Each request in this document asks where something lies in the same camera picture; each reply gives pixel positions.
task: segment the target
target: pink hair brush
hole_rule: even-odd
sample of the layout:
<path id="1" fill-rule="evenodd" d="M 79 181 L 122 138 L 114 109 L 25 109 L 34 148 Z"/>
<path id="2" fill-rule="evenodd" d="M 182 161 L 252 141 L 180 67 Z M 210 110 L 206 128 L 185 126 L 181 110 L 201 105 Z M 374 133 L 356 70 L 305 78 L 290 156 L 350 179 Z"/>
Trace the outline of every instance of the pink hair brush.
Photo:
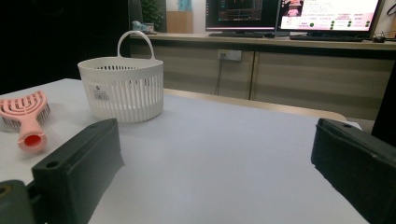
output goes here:
<path id="1" fill-rule="evenodd" d="M 20 130 L 18 145 L 28 152 L 42 150 L 47 136 L 40 127 L 50 115 L 50 107 L 43 91 L 17 99 L 0 100 L 0 116 L 6 125 Z"/>

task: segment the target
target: dark wall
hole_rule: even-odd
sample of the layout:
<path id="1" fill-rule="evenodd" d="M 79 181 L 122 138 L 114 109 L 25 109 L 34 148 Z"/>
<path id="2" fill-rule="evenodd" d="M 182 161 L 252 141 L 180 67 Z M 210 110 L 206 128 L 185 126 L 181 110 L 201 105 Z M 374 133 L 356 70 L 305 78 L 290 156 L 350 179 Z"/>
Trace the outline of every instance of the dark wall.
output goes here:
<path id="1" fill-rule="evenodd" d="M 128 9 L 128 0 L 0 0 L 0 94 L 79 78 L 79 62 L 115 56 Z"/>

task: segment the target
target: brush handle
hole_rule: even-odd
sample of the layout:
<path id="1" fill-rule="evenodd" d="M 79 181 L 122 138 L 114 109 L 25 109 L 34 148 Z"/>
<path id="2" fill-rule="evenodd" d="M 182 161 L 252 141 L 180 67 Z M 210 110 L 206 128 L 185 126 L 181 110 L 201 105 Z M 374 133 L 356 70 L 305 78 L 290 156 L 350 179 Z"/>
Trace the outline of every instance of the brush handle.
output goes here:
<path id="1" fill-rule="evenodd" d="M 29 115 L 21 120 L 20 149 L 28 152 L 38 152 L 47 145 L 47 136 L 38 124 L 35 115 Z"/>

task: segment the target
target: basket handle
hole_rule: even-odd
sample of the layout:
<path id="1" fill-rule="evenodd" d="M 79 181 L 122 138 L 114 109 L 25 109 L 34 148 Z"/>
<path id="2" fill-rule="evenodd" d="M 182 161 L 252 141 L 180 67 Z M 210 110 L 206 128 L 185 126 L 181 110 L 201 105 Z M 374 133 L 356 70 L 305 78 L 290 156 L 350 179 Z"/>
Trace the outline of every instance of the basket handle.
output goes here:
<path id="1" fill-rule="evenodd" d="M 140 31 L 128 31 L 128 32 L 126 32 L 125 34 L 123 34 L 121 36 L 121 38 L 119 40 L 119 45 L 118 45 L 118 48 L 117 48 L 117 57 L 121 57 L 121 55 L 120 55 L 120 46 L 121 46 L 122 40 L 125 39 L 125 37 L 127 37 L 129 35 L 140 35 L 140 36 L 142 36 L 146 40 L 146 42 L 148 42 L 149 49 L 151 50 L 151 60 L 155 60 L 155 58 L 154 58 L 154 50 L 152 49 L 152 45 L 151 45 L 151 42 L 149 41 L 149 38 L 145 34 L 140 32 Z"/>

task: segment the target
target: black plastic part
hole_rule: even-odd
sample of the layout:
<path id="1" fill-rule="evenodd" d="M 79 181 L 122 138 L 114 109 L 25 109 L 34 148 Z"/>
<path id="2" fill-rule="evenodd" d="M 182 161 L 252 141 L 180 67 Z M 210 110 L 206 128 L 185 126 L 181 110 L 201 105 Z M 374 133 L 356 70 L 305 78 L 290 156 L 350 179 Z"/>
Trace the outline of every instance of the black plastic part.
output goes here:
<path id="1" fill-rule="evenodd" d="M 36 224 L 29 195 L 20 180 L 0 183 L 0 223 Z"/>
<path id="2" fill-rule="evenodd" d="M 311 161 L 368 222 L 396 223 L 396 147 L 320 119 Z"/>
<path id="3" fill-rule="evenodd" d="M 27 187 L 0 183 L 0 224 L 86 224 L 123 165 L 117 121 L 94 123 L 35 165 Z"/>

